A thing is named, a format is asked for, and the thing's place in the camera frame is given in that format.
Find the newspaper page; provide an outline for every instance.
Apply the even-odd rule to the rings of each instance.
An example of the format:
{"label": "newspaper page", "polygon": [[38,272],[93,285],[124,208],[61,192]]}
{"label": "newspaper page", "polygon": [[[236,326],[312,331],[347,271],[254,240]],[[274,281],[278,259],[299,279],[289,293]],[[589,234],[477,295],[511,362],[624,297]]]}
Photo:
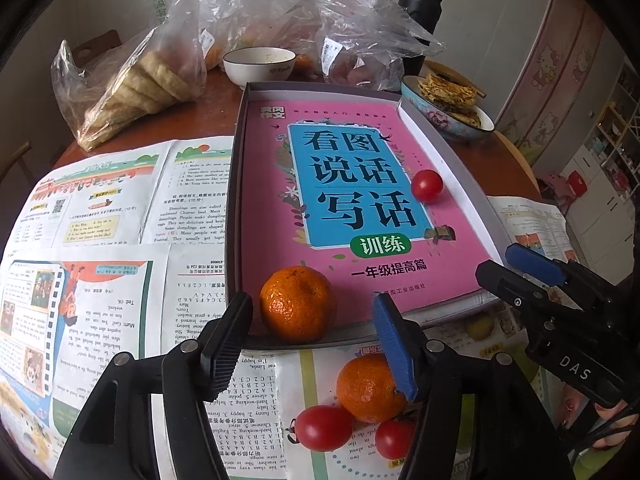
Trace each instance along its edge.
{"label": "newspaper page", "polygon": [[0,314],[0,417],[52,476],[86,398],[121,351],[159,354],[169,247],[20,251]]}
{"label": "newspaper page", "polygon": [[[439,339],[457,352],[481,358],[490,358],[496,352],[510,353],[516,362],[521,362],[526,345],[526,333],[518,326],[511,313],[503,305],[488,311],[493,328],[484,339],[472,339],[465,331],[463,322],[453,322],[425,330],[429,338]],[[291,352],[282,356],[277,364],[277,385],[280,405],[281,431],[290,434],[292,420],[305,408],[316,404],[335,405],[337,397],[335,383],[342,367],[348,361],[362,355],[381,352],[379,344],[360,344],[334,348],[322,348]],[[545,387],[539,371],[534,369],[533,388],[545,402]],[[418,410],[409,405],[407,411]],[[463,403],[463,420],[472,421],[472,408]],[[314,453],[294,438],[284,439],[288,478],[354,480],[356,478],[394,478],[402,469],[403,460],[390,461],[376,451],[374,436],[377,424],[356,425],[347,444],[328,453]],[[468,444],[463,444],[456,453],[453,479],[465,478],[470,457],[470,428]]]}
{"label": "newspaper page", "polygon": [[[161,351],[197,337],[210,319],[226,309],[224,245],[174,245],[169,255]],[[273,356],[243,353],[229,388],[207,415],[220,457],[235,478],[286,478],[282,434],[279,431],[276,364]],[[152,399],[154,439],[162,480],[175,479],[169,459],[162,398]]]}
{"label": "newspaper page", "polygon": [[142,243],[224,243],[233,143],[233,137],[174,141]]}
{"label": "newspaper page", "polygon": [[148,206],[171,142],[95,155],[36,184],[4,248],[140,243]]}
{"label": "newspaper page", "polygon": [[547,258],[578,261],[566,234],[566,221],[556,206],[516,196],[487,198],[512,241]]}

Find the round wooden table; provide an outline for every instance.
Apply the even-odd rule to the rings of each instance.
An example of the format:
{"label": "round wooden table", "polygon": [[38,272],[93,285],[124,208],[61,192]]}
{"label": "round wooden table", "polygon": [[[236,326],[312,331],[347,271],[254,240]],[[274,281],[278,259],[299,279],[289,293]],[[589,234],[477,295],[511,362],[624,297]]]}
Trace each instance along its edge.
{"label": "round wooden table", "polygon": [[[207,88],[195,103],[175,105],[137,120],[109,142],[90,153],[73,142],[56,168],[98,153],[119,152],[172,139],[233,135],[242,91],[220,70],[212,70]],[[522,196],[539,200],[540,193],[508,148],[495,136],[483,142],[450,146],[487,195]]]}

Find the blue gripper pad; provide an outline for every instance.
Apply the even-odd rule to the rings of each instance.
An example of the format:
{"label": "blue gripper pad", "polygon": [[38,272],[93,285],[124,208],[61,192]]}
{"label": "blue gripper pad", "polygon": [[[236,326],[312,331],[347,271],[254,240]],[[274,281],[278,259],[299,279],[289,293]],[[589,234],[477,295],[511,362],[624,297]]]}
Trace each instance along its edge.
{"label": "blue gripper pad", "polygon": [[373,300],[373,323],[398,390],[404,393],[408,400],[415,400],[418,396],[418,385],[415,381],[414,358],[411,354],[412,350],[418,349],[417,355],[420,355],[419,348],[409,337],[404,319],[388,294],[379,294]]}
{"label": "blue gripper pad", "polygon": [[552,260],[528,247],[511,244],[504,254],[507,263],[548,286],[564,285],[566,276]]}

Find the red tomato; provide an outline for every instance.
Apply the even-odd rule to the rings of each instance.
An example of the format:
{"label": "red tomato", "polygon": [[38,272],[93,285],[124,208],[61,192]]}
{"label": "red tomato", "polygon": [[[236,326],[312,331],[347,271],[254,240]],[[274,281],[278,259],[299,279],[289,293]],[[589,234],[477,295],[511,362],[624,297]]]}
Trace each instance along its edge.
{"label": "red tomato", "polygon": [[376,449],[387,460],[398,460],[409,453],[414,439],[415,422],[386,420],[376,430]]}
{"label": "red tomato", "polygon": [[433,170],[421,170],[411,180],[411,194],[425,204],[433,202],[444,189],[442,177]]}
{"label": "red tomato", "polygon": [[339,406],[312,406],[296,417],[299,443],[311,451],[333,451],[353,434],[353,415]]}

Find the tangerine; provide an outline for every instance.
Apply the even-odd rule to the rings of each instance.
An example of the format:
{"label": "tangerine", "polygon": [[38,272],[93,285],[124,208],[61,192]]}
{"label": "tangerine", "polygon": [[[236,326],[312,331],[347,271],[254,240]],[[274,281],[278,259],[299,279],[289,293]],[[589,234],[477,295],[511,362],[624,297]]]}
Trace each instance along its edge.
{"label": "tangerine", "polygon": [[260,291],[260,312],[269,332],[282,341],[318,341],[334,323],[337,302],[326,276],[311,267],[280,269]]}
{"label": "tangerine", "polygon": [[400,415],[406,406],[404,394],[383,354],[368,354],[349,361],[338,374],[338,402],[362,422],[383,422]]}

